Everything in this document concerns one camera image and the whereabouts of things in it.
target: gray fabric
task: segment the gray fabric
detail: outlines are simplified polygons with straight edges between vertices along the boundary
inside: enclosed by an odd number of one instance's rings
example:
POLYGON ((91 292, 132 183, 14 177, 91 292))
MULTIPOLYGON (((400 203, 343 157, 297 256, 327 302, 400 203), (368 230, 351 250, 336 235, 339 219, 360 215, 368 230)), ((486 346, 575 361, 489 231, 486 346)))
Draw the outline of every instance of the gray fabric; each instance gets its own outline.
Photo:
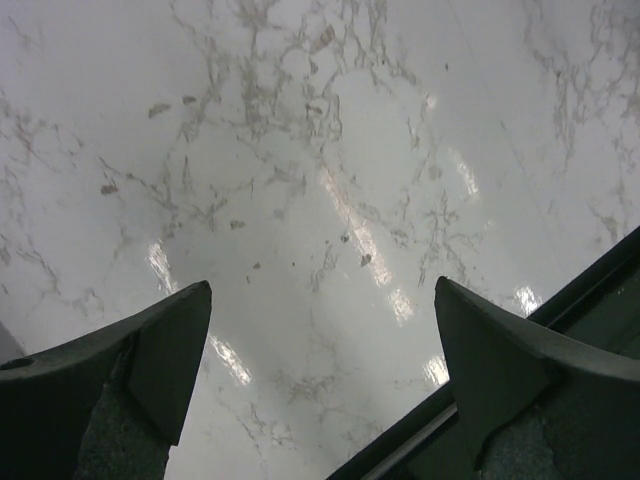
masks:
POLYGON ((120 354, 82 438, 74 480, 162 480, 169 443, 126 387, 131 348, 120 354))
POLYGON ((540 412, 529 409, 500 432, 487 449, 483 480, 562 480, 544 436, 540 412))

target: glossy floor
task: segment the glossy floor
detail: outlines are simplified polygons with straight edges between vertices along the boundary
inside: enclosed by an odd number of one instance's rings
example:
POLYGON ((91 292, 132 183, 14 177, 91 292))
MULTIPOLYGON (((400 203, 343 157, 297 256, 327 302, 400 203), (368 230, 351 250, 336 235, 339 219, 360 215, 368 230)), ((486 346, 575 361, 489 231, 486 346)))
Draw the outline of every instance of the glossy floor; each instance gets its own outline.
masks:
POLYGON ((439 275, 529 313, 640 221, 632 0, 0 6, 0 318, 207 279, 170 479, 323 478, 446 381, 439 275))

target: black plastic frame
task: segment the black plastic frame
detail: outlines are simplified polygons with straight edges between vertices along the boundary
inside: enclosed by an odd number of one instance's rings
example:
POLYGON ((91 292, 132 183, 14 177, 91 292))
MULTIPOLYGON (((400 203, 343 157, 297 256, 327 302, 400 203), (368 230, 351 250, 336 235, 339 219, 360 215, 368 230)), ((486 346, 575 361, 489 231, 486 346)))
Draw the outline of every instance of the black plastic frame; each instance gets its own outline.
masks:
MULTIPOLYGON (((608 292, 640 267, 640 228, 535 310, 528 319, 558 332, 566 332, 608 292)), ((386 430, 329 479, 381 478, 411 450, 429 437, 439 435, 443 425, 457 421, 450 383, 446 383, 396 424, 386 430)))

